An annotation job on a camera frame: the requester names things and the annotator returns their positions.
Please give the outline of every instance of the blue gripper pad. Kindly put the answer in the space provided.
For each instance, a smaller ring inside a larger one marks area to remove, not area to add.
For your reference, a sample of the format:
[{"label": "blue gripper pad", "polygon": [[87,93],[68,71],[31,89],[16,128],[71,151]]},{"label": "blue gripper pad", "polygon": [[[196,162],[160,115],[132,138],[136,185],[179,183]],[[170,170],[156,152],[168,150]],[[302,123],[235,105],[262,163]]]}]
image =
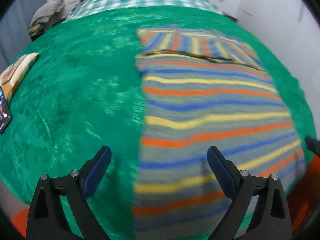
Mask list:
[{"label": "blue gripper pad", "polygon": [[305,137],[305,142],[309,151],[320,155],[320,142],[317,139],[314,139],[310,136]]},{"label": "blue gripper pad", "polygon": [[104,173],[111,162],[111,149],[106,147],[100,158],[83,180],[82,194],[85,199],[92,197],[96,192]]},{"label": "blue gripper pad", "polygon": [[234,199],[236,197],[236,184],[233,177],[223,165],[215,151],[210,147],[207,152],[208,164],[217,178],[220,187],[226,197]]}]

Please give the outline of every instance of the screw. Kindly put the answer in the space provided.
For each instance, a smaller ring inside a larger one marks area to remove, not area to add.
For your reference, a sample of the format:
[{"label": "screw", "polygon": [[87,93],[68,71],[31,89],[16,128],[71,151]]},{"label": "screw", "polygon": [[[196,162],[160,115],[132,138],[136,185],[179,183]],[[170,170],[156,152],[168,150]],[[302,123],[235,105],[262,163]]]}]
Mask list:
[{"label": "screw", "polygon": [[274,174],[274,173],[271,174],[271,178],[274,179],[274,180],[278,180],[279,179],[278,175]]},{"label": "screw", "polygon": [[245,170],[241,170],[240,171],[241,176],[243,177],[248,177],[249,176],[249,172],[245,171]]},{"label": "screw", "polygon": [[79,175],[79,171],[78,170],[73,170],[70,172],[71,177],[76,177]]},{"label": "screw", "polygon": [[40,179],[41,180],[46,180],[48,178],[48,175],[47,174],[43,174],[41,175]]}]

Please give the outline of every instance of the phone screen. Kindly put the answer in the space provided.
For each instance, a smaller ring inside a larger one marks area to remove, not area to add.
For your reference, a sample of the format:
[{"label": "phone screen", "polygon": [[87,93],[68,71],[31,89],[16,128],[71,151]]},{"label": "phone screen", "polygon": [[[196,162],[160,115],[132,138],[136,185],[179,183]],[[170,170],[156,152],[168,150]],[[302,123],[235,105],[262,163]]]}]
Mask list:
[{"label": "phone screen", "polygon": [[3,133],[10,120],[11,113],[7,105],[7,100],[4,97],[2,87],[0,87],[0,133]]}]

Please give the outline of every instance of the window curtain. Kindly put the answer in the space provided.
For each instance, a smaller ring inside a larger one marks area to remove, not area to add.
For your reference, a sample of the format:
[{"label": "window curtain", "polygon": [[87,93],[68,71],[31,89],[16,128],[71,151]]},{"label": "window curtain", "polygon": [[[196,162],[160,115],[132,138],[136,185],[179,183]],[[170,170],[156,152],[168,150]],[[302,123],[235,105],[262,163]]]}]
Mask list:
[{"label": "window curtain", "polygon": [[0,73],[30,43],[28,34],[34,13],[47,0],[14,0],[0,19]]}]

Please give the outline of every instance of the green fleece blanket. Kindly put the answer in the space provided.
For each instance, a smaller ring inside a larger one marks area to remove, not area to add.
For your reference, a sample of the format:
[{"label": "green fleece blanket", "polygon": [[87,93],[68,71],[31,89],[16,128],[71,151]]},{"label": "green fleece blanket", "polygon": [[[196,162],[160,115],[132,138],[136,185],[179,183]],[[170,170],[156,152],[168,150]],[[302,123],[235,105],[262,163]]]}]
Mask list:
[{"label": "green fleece blanket", "polygon": [[[62,23],[22,52],[38,52],[40,57],[14,95],[12,122],[0,136],[0,178],[17,197],[30,203],[41,174],[64,176],[108,145],[112,162],[88,203],[112,239],[134,238],[132,185],[145,113],[134,66],[135,55],[141,52],[135,30],[171,24],[216,29],[250,44],[290,108],[301,140],[307,134],[315,136],[298,81],[253,35],[229,19],[174,6],[109,10]],[[304,144],[303,148],[310,163],[312,154]],[[62,200],[71,227],[79,234],[66,199]]]}]

